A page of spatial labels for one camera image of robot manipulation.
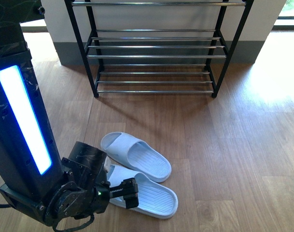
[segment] slipper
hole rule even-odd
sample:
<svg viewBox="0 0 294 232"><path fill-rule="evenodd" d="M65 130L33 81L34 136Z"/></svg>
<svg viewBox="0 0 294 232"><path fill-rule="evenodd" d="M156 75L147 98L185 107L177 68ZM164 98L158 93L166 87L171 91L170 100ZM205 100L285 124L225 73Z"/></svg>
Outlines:
<svg viewBox="0 0 294 232"><path fill-rule="evenodd" d="M150 180L141 172L114 164L110 166L107 179L111 183L111 187L118 186L128 178L135 178L138 184L139 205L131 210L160 219L174 216L178 208L178 198L172 190ZM122 208L126 207L123 197L112 198L110 203Z"/></svg>
<svg viewBox="0 0 294 232"><path fill-rule="evenodd" d="M100 145L109 157L125 167L146 174L154 182L163 182L171 174L171 165L164 156L130 134L109 133Z"/></svg>

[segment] chrome rod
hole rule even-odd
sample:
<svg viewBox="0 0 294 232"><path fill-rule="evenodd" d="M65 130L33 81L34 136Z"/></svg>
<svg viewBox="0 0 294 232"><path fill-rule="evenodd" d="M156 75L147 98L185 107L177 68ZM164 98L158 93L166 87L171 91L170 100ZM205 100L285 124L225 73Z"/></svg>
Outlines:
<svg viewBox="0 0 294 232"><path fill-rule="evenodd" d="M210 72L100 72L105 75L208 75Z"/></svg>
<svg viewBox="0 0 294 232"><path fill-rule="evenodd" d="M226 56L224 55L212 55L212 56L208 56L208 55L188 55L188 56L169 56L169 55L88 55L88 58L100 58L100 59L114 59L114 58L226 58Z"/></svg>
<svg viewBox="0 0 294 232"><path fill-rule="evenodd" d="M134 67L170 67L170 66L173 66L173 67L178 67L178 66L181 66L181 67L184 67L184 66L190 66L190 67L205 67L206 65L205 64L106 64L105 67L123 67L123 66L134 66Z"/></svg>
<svg viewBox="0 0 294 232"><path fill-rule="evenodd" d="M106 41L211 41L220 37L91 37L92 40Z"/></svg>
<svg viewBox="0 0 294 232"><path fill-rule="evenodd" d="M98 81L102 84L212 84L212 81Z"/></svg>
<svg viewBox="0 0 294 232"><path fill-rule="evenodd" d="M165 46L116 46L116 45L103 45L103 46L88 46L88 48L96 48L96 49L114 49L114 48L175 48L175 49L216 49L216 48L224 48L224 46L186 46L186 45L165 45Z"/></svg>
<svg viewBox="0 0 294 232"><path fill-rule="evenodd" d="M97 32L215 32L214 29L98 29Z"/></svg>
<svg viewBox="0 0 294 232"><path fill-rule="evenodd" d="M131 91L131 90L98 90L98 93L213 93L212 90L176 90L176 91L166 91L166 90L150 90L150 91Z"/></svg>
<svg viewBox="0 0 294 232"><path fill-rule="evenodd" d="M245 2L72 2L72 6L245 6Z"/></svg>

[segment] wooden floor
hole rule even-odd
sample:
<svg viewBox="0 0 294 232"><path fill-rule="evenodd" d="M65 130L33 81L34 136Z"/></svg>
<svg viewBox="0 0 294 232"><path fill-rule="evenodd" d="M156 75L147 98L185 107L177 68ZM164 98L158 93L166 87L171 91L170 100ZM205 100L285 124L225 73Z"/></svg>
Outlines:
<svg viewBox="0 0 294 232"><path fill-rule="evenodd" d="M124 131L172 165L163 185L178 195L174 217L109 205L84 232L294 232L294 32L271 33L254 65L232 64L215 99L94 99L83 66L61 66L47 34L25 36L62 157L75 141L99 147L105 134ZM58 229L83 222L65 219ZM50 231L0 209L0 232Z"/></svg>

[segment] glowing light panel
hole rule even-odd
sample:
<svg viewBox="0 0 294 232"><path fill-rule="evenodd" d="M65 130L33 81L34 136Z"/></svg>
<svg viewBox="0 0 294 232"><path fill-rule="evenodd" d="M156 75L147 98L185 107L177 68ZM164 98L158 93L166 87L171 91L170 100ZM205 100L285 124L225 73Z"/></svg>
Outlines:
<svg viewBox="0 0 294 232"><path fill-rule="evenodd" d="M52 162L18 66L1 70L0 82L36 166L43 175L51 167Z"/></svg>

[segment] black wire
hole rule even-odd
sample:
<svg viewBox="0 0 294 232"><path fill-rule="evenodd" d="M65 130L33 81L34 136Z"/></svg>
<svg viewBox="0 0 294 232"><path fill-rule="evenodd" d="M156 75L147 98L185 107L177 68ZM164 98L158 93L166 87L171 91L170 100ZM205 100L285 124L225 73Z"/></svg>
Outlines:
<svg viewBox="0 0 294 232"><path fill-rule="evenodd" d="M11 208L9 204L0 204L0 209Z"/></svg>
<svg viewBox="0 0 294 232"><path fill-rule="evenodd" d="M73 232L73 231L79 231L79 230L82 230L82 229L86 228L87 226L89 226L93 221L94 221L94 215L91 214L90 215L90 220L87 221L85 224L83 224L81 226L59 231L59 230L56 229L56 227L58 226L58 223L57 223L57 224L55 224L55 225L52 226L52 229L54 230L54 232Z"/></svg>

